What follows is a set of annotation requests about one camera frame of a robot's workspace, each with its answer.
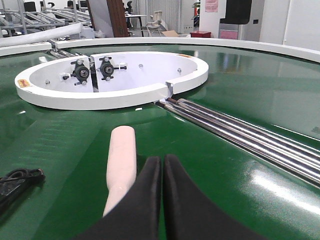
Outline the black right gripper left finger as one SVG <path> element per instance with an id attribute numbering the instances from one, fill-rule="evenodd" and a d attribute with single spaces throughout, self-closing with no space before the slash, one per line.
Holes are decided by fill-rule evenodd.
<path id="1" fill-rule="evenodd" d="M 157 240 L 161 208 L 162 163 L 146 160 L 123 199 L 76 240 Z"/>

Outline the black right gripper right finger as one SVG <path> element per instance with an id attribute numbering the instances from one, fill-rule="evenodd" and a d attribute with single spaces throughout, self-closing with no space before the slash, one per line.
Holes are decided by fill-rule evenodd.
<path id="1" fill-rule="evenodd" d="M 264 239 L 212 202 L 173 154 L 164 157 L 162 193 L 168 240 Z"/>

